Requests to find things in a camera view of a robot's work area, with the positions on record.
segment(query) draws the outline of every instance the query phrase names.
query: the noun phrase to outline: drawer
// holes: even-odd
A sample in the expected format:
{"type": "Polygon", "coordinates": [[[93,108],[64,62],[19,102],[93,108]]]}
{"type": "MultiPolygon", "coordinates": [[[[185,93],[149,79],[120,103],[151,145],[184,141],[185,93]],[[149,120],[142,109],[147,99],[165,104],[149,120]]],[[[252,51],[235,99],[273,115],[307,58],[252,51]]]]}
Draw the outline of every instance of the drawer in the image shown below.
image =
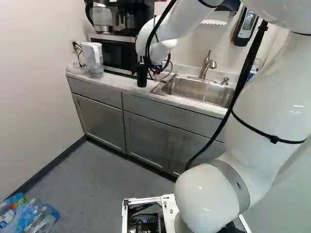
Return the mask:
{"type": "MultiPolygon", "coordinates": [[[[211,138],[221,119],[123,93],[124,110],[211,138]]],[[[224,141],[224,131],[218,137],[224,141]]]]}
{"type": "Polygon", "coordinates": [[[70,77],[68,77],[68,83],[72,93],[122,109],[122,93],[120,91],[70,77]]]}

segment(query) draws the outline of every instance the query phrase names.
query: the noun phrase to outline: microwave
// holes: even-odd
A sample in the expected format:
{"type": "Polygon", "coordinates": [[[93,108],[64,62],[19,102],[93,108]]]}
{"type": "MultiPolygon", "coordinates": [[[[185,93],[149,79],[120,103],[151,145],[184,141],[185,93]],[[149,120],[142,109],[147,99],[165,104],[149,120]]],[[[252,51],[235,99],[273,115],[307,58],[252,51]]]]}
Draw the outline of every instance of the microwave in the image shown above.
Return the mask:
{"type": "Polygon", "coordinates": [[[105,70],[132,75],[140,60],[135,49],[136,37],[112,34],[90,34],[91,42],[101,43],[105,70]]]}

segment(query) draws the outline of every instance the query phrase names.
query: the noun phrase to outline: stainless steel cabinet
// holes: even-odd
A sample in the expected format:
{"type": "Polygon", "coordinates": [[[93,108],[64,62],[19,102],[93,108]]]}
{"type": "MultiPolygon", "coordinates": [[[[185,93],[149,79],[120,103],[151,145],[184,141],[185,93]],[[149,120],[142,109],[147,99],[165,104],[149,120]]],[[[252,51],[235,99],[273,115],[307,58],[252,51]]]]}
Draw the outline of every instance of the stainless steel cabinet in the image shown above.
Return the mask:
{"type": "Polygon", "coordinates": [[[85,134],[125,153],[122,110],[79,95],[72,96],[85,134]]]}
{"type": "MultiPolygon", "coordinates": [[[[126,111],[124,124],[127,154],[176,176],[208,141],[208,138],[126,111]]],[[[224,151],[225,145],[215,141],[192,165],[211,161],[224,151]]]]}
{"type": "MultiPolygon", "coordinates": [[[[206,145],[209,139],[177,129],[177,135],[174,140],[174,150],[170,159],[169,172],[178,176],[183,173],[188,160],[206,145]]],[[[225,145],[214,141],[207,151],[193,161],[191,166],[207,163],[222,155],[224,151],[225,145]]]]}
{"type": "Polygon", "coordinates": [[[126,111],[124,125],[127,154],[167,171],[173,152],[174,127],[126,111]]]}

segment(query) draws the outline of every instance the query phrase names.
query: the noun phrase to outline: electrical outlet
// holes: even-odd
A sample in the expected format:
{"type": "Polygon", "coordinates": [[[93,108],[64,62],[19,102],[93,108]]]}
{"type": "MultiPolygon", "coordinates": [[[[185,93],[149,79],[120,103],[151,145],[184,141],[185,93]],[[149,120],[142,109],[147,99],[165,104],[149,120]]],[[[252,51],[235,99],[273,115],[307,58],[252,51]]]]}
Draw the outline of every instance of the electrical outlet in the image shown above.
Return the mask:
{"type": "Polygon", "coordinates": [[[73,42],[77,42],[77,40],[76,40],[76,39],[71,39],[71,40],[69,40],[69,45],[70,45],[70,50],[71,50],[71,52],[72,52],[72,53],[75,53],[76,51],[74,50],[74,47],[73,47],[73,45],[72,45],[73,42]]]}

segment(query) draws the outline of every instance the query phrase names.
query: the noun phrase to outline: faucet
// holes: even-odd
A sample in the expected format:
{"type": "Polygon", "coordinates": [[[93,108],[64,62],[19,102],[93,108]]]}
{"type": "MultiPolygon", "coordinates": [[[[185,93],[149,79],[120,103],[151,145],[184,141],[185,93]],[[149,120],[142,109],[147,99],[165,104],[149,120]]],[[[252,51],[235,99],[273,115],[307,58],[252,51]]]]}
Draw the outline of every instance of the faucet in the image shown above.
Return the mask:
{"type": "Polygon", "coordinates": [[[229,81],[229,78],[225,77],[224,80],[222,80],[220,84],[228,86],[228,81],[229,81]]]}
{"type": "Polygon", "coordinates": [[[217,63],[214,60],[211,60],[209,58],[211,52],[212,52],[212,50],[208,50],[208,54],[207,54],[207,56],[203,62],[203,65],[202,65],[202,69],[200,72],[199,79],[205,80],[206,72],[209,68],[211,68],[211,69],[217,68],[217,63]]]}

